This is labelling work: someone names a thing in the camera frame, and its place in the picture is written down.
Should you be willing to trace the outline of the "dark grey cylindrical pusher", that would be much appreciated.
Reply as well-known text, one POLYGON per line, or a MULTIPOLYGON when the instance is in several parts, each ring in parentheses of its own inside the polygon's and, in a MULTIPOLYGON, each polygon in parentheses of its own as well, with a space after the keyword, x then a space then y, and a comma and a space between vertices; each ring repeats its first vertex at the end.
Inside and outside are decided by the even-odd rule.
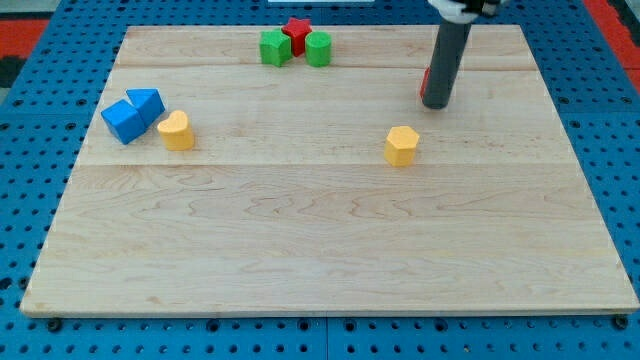
POLYGON ((422 98, 429 109, 447 107, 460 63, 464 54, 471 24, 454 24, 442 20, 432 54, 428 85, 422 98))

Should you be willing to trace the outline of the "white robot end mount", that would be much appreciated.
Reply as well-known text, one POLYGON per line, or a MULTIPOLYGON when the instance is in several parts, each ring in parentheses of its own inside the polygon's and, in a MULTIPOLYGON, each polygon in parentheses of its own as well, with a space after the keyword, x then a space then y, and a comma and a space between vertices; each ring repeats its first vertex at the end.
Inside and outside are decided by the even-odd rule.
POLYGON ((509 0, 427 0, 427 3, 448 22, 470 24, 478 17, 495 17, 509 0))

